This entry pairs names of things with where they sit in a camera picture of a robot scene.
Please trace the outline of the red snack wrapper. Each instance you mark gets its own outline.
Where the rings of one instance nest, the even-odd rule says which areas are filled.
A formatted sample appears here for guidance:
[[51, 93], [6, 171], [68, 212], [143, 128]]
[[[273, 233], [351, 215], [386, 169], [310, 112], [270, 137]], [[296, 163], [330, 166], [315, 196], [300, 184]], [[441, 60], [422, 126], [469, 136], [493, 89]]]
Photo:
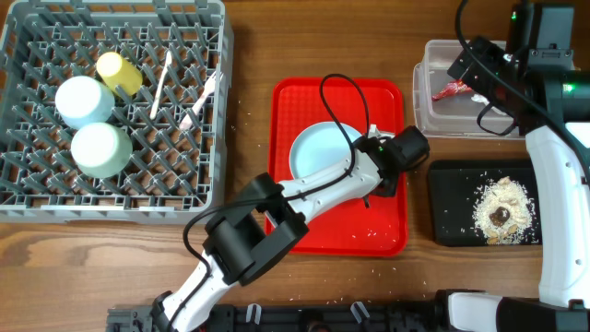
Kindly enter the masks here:
[[450, 98], [455, 95], [471, 92], [472, 88], [470, 88], [465, 82], [461, 79], [453, 80], [446, 84], [446, 86], [436, 94], [431, 97], [432, 101], [440, 101], [445, 98]]

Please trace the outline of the light blue plate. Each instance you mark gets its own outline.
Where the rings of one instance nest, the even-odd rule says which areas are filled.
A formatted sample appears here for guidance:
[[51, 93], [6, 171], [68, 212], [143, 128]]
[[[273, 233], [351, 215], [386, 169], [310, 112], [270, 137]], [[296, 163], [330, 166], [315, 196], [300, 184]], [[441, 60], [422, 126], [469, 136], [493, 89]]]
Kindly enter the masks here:
[[347, 140], [334, 122], [321, 122], [305, 128], [289, 151], [289, 170], [294, 179], [322, 171], [350, 158]]

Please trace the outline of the white plastic fork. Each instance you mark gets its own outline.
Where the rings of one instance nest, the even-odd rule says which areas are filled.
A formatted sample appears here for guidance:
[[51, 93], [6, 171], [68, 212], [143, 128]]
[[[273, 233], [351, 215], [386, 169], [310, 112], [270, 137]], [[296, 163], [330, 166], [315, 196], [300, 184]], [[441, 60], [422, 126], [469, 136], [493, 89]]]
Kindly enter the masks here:
[[187, 115], [185, 115], [184, 118], [181, 120], [181, 122], [179, 124], [179, 128], [181, 130], [188, 130], [192, 127], [193, 121], [191, 120], [191, 115], [197, 114], [201, 110], [201, 108], [204, 106], [204, 104], [206, 103], [207, 98], [215, 92], [217, 79], [218, 79], [218, 72], [214, 72], [207, 79], [207, 81], [203, 87], [203, 92], [199, 96], [197, 101], [195, 102], [195, 105], [192, 107], [191, 113], [188, 113]]

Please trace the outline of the white plastic spoon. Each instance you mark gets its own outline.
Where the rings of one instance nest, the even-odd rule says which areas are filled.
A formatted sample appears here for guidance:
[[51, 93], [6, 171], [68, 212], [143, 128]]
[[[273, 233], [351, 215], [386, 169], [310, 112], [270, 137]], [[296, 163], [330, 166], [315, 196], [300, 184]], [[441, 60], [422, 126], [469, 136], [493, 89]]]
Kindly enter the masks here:
[[154, 96], [154, 101], [151, 105], [151, 109], [150, 109], [150, 114], [149, 114], [149, 118], [151, 120], [155, 120], [156, 116], [157, 116], [157, 112], [159, 109], [159, 104], [160, 104], [160, 99], [161, 99], [161, 94], [162, 94], [162, 90], [163, 90], [163, 86], [165, 83], [165, 78], [168, 74], [168, 70], [169, 70], [169, 66], [172, 64], [172, 55], [171, 55], [171, 51], [168, 50], [165, 53], [165, 60], [164, 60], [164, 65], [162, 67], [162, 71], [160, 73], [160, 77], [159, 77], [159, 83], [156, 89], [156, 93]]

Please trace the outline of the green plastic bowl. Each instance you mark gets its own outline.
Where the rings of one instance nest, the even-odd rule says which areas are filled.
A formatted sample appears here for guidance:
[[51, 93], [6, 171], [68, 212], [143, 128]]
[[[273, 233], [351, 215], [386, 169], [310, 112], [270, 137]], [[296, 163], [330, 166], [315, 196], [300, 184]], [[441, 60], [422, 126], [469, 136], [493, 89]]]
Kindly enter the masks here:
[[71, 154], [88, 177], [109, 178], [121, 172], [133, 153], [129, 135], [106, 123], [87, 124], [74, 135]]

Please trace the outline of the yellow plastic cup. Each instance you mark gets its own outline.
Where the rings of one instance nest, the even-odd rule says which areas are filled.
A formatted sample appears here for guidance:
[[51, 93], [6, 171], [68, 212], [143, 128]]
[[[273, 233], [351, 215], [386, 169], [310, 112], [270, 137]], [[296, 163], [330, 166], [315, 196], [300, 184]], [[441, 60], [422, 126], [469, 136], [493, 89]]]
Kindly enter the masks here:
[[104, 84], [118, 97], [117, 86], [128, 96], [134, 96], [143, 82], [140, 71], [116, 52], [102, 54], [96, 63], [96, 70]]

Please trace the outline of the light blue bowl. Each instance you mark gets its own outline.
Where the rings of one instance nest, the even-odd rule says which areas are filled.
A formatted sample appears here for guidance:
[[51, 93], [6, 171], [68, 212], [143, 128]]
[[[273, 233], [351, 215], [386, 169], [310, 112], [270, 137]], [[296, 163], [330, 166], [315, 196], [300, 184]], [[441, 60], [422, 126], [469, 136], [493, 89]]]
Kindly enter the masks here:
[[59, 86], [54, 100], [64, 123], [74, 129], [106, 122], [115, 106], [112, 91], [98, 80], [87, 76], [67, 79]]

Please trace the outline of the white napkin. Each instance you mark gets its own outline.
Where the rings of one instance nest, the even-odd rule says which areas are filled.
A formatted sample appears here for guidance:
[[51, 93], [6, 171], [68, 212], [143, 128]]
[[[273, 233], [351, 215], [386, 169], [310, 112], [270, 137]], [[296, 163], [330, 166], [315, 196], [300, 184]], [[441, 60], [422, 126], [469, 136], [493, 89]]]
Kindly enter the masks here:
[[[490, 104], [489, 100], [486, 97], [484, 97], [483, 95], [477, 94], [477, 93], [475, 93], [471, 97], [471, 100], [476, 103], [482, 103], [485, 106], [488, 106]], [[495, 106], [492, 106], [491, 109], [500, 116], [506, 116], [506, 113], [504, 113], [503, 111], [501, 111], [500, 109], [498, 109]]]

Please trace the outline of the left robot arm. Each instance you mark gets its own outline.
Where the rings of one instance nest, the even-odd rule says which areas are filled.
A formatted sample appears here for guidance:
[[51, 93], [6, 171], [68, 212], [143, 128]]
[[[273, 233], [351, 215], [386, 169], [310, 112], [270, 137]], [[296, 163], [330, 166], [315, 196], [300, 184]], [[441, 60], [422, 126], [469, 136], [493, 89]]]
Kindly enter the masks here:
[[273, 268], [308, 233], [313, 219], [352, 199], [394, 196], [401, 173], [430, 154], [427, 138], [413, 125], [394, 136], [371, 127], [348, 145], [348, 156], [323, 170], [281, 182], [262, 173], [234, 201], [192, 218], [185, 233], [206, 221], [203, 250], [186, 247], [199, 263], [180, 289], [153, 302], [155, 327], [196, 330], [229, 289], [247, 286]]

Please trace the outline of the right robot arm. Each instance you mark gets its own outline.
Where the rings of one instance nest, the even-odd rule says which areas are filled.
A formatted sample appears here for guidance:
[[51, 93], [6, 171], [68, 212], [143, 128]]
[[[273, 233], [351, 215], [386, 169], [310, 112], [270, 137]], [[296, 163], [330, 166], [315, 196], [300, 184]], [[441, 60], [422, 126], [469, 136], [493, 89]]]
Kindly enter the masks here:
[[513, 7], [504, 46], [461, 40], [450, 77], [512, 118], [537, 181], [543, 262], [535, 299], [440, 290], [449, 331], [585, 331], [589, 327], [589, 75], [573, 66], [574, 8]]

